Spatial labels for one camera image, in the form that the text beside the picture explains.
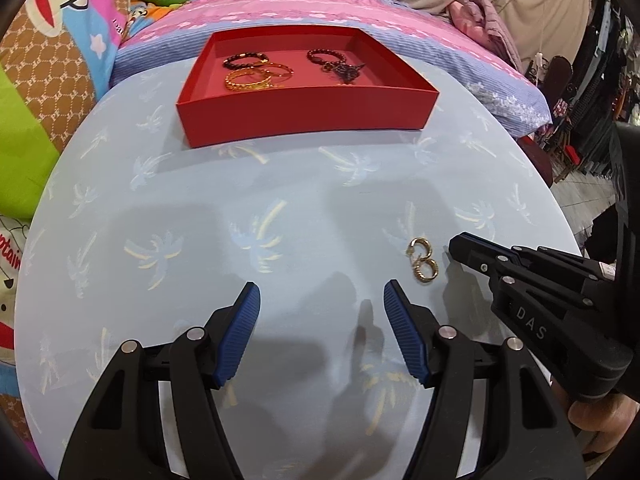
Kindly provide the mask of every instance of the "bed sheet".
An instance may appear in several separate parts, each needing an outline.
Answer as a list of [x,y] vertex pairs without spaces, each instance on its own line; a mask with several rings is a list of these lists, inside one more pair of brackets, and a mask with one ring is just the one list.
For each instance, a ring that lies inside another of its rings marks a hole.
[[449,23],[395,0],[191,0],[122,45],[111,83],[197,56],[217,30],[293,23],[357,27],[396,54],[446,70],[513,137],[551,122],[544,96],[522,74]]

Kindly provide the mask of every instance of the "tile floor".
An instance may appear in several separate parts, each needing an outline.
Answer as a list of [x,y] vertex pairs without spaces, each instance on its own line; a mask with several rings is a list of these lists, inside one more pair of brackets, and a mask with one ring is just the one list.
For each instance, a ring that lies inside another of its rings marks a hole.
[[610,180],[578,171],[553,184],[551,193],[569,222],[580,248],[591,234],[593,219],[616,201]]

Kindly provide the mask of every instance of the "silver bolt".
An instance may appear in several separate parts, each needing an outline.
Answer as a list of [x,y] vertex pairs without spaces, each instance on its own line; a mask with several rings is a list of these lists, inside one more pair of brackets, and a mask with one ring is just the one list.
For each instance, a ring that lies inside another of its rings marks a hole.
[[507,339],[507,346],[511,348],[511,350],[515,350],[517,352],[524,348],[524,343],[517,337],[510,337]]
[[452,326],[443,325],[438,329],[438,334],[440,334],[444,339],[453,339],[458,335],[458,332]]
[[133,340],[125,341],[122,343],[120,350],[122,350],[125,354],[130,354],[138,348],[138,343]]
[[199,326],[195,326],[190,328],[187,332],[187,339],[191,339],[192,341],[198,341],[204,337],[204,329]]

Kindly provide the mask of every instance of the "white table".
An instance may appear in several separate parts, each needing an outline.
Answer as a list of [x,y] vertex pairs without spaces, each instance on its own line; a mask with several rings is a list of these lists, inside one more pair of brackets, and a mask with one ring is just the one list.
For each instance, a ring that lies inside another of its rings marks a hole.
[[[508,332],[490,312],[486,278],[452,262],[447,243],[468,230],[575,252],[560,208],[500,124],[423,62],[411,61],[441,95],[422,132],[321,132],[198,150],[174,107],[192,63],[117,85],[76,132],[38,206],[15,328],[22,400],[44,463],[58,471],[122,341],[169,342],[254,281],[262,293],[254,334],[238,374],[215,395],[245,478],[401,478],[431,393],[407,374],[383,285],[396,278],[440,322],[501,342]],[[429,285],[404,254],[419,235],[440,264]],[[184,473],[164,404],[170,461]],[[479,424],[481,415],[460,472],[474,468]]]

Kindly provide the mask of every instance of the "blue rubber pad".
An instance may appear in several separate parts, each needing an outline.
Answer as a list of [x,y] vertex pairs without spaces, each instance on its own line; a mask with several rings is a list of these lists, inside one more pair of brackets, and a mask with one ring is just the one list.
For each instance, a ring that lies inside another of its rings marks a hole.
[[427,352],[424,342],[404,306],[403,299],[406,301],[406,298],[401,298],[398,295],[391,282],[385,285],[386,316],[391,323],[406,367],[409,373],[420,381],[420,384],[426,384],[430,375],[426,361]]
[[244,297],[218,346],[218,358],[213,379],[220,388],[236,374],[259,312],[260,289],[257,285],[253,285]]

